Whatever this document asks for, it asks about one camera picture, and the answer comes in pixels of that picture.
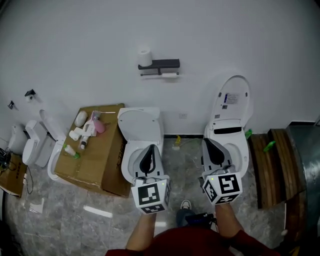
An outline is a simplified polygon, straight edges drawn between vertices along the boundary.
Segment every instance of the gray marble floor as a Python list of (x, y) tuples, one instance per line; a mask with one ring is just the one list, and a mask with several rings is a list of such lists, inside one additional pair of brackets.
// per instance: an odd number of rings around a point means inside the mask
[[(201, 176), (201, 140), (183, 139), (178, 151), (173, 139), (164, 143), (162, 162), (171, 178), (169, 210), (157, 214), (155, 234), (175, 226), (175, 213), (189, 199), (196, 213), (214, 212), (198, 177)], [(6, 196), (5, 217), (26, 256), (103, 256), (110, 249), (124, 248), (140, 213), (132, 196), (119, 198), (90, 192), (52, 181), (47, 170), (32, 167), (34, 188), (21, 198)], [(274, 248), (282, 241), (284, 204), (258, 210), (252, 165), (242, 178), (243, 193), (232, 207), (245, 231)], [(39, 207), (43, 202), (42, 213)], [(93, 207), (109, 217), (84, 210)]]

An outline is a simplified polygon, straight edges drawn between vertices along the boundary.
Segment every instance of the red shirt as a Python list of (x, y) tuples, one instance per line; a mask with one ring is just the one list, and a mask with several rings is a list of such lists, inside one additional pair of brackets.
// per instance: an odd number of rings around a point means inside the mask
[(116, 249), (109, 250), (106, 256), (233, 256), (229, 246), (245, 256), (280, 256), (243, 231), (224, 239), (211, 229), (192, 226), (172, 228), (157, 235), (144, 251)]

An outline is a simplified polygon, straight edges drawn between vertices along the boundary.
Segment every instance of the black shelf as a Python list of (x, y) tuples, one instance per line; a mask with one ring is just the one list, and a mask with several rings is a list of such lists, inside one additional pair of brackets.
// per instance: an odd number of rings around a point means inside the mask
[(140, 66), (139, 70), (153, 70), (153, 69), (177, 69), (180, 68), (180, 60), (176, 59), (154, 59), (150, 66)]

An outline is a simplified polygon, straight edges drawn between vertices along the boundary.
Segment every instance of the toilet lid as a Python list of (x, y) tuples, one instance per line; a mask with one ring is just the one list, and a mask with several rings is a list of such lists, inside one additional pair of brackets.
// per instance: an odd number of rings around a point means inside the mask
[(253, 113), (250, 85), (247, 79), (238, 74), (224, 74), (212, 81), (218, 83), (219, 91), (213, 104), (211, 121), (239, 120), (244, 127)]
[(23, 155), (22, 155), (22, 161), (24, 163), (28, 163), (36, 147), (37, 147), (37, 142), (34, 139), (30, 138), (27, 140), (24, 146)]
[(45, 110), (41, 109), (39, 113), (45, 127), (47, 128), (51, 136), (56, 141), (65, 140), (68, 133), (67, 129), (63, 129), (63, 126)]
[(127, 141), (161, 141), (158, 119), (149, 112), (129, 110), (118, 117), (119, 128)]

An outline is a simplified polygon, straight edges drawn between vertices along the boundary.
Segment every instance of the cardboard box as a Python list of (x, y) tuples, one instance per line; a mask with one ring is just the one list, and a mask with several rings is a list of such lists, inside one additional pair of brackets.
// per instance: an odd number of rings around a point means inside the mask
[(0, 188), (10, 195), (21, 197), (26, 170), (21, 156), (12, 153), (9, 168), (0, 173)]
[(100, 194), (129, 196), (131, 183), (125, 180), (121, 172), (125, 140), (118, 127), (118, 112), (124, 107), (124, 104), (117, 104), (80, 108), (79, 112), (85, 111), (88, 117), (94, 110), (115, 113), (101, 114), (100, 121), (105, 123), (106, 131), (97, 133), (96, 137), (90, 137), (85, 150), (78, 149), (80, 140), (74, 141), (67, 136), (65, 144), (77, 151), (80, 158), (74, 159), (62, 150), (54, 170), (59, 177)]

